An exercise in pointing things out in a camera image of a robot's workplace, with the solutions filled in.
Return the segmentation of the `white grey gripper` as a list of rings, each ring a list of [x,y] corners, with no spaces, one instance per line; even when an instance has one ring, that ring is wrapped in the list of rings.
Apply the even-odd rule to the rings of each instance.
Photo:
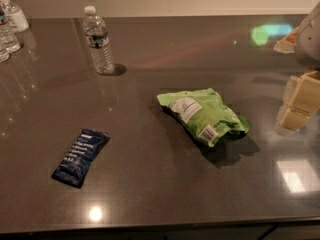
[[[299,28],[293,29],[274,45],[274,50],[282,54],[295,52],[300,64],[307,68],[320,68],[320,2]],[[320,72],[291,76],[276,118],[275,132],[282,136],[298,132],[319,109]]]

